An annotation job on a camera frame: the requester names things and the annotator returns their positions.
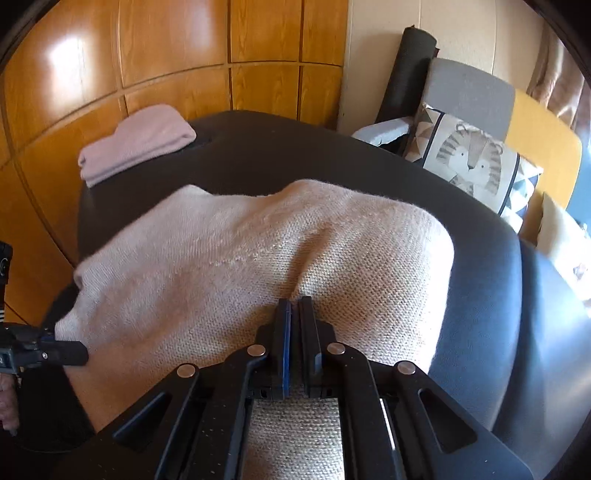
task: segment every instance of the brown curtain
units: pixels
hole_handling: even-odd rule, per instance
[[[591,128],[591,91],[554,30],[544,24],[529,95],[575,131]]]

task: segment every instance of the leather seat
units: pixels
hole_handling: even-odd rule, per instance
[[[447,309],[430,375],[544,478],[591,410],[591,321],[554,267],[491,210],[385,150],[254,112],[192,122],[187,148],[84,188],[86,257],[186,184],[266,195],[312,178],[431,212],[455,248]]]

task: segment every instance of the screw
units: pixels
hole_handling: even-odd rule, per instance
[[[195,372],[195,367],[190,364],[183,364],[177,368],[177,375],[180,378],[191,378]]]
[[[345,353],[345,346],[339,342],[329,343],[326,349],[333,355],[343,355],[343,353]]]
[[[398,371],[403,375],[412,375],[417,371],[417,366],[412,362],[400,362],[398,364]]]
[[[250,356],[263,356],[266,353],[266,349],[264,346],[259,345],[258,343],[255,343],[254,345],[251,345],[250,347],[248,347],[246,349],[246,351],[248,352],[248,355]]]

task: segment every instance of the black device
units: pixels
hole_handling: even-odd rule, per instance
[[[289,395],[290,363],[310,398],[337,398],[348,480],[531,480],[529,469],[411,362],[369,361],[280,300],[255,343],[223,363],[183,364],[82,447],[53,478],[241,478],[255,400]]]
[[[4,322],[11,261],[12,247],[0,242],[0,373],[18,375],[42,364],[85,365],[88,351],[81,342],[58,341],[49,329]]]

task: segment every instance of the folded pink cloth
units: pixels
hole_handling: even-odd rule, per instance
[[[170,105],[149,106],[123,120],[110,137],[81,150],[80,176],[92,187],[138,163],[180,150],[196,137]]]

